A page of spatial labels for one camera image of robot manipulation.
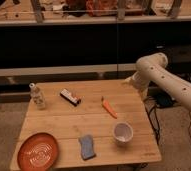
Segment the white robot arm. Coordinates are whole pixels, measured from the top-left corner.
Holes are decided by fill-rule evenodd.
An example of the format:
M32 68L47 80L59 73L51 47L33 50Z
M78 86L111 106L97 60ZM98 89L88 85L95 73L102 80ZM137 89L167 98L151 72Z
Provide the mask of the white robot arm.
M191 83L168 72L167 65L168 58L164 53L141 57L136 61L136 72L124 83L143 92L150 82L154 82L191 112Z

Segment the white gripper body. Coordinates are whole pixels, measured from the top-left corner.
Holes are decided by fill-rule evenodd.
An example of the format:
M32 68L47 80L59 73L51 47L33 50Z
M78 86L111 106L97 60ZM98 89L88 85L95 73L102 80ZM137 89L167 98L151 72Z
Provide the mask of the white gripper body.
M144 78L139 72L135 72L132 76L127 77L123 83L132 85L135 89L137 89L142 99L147 98L150 81Z

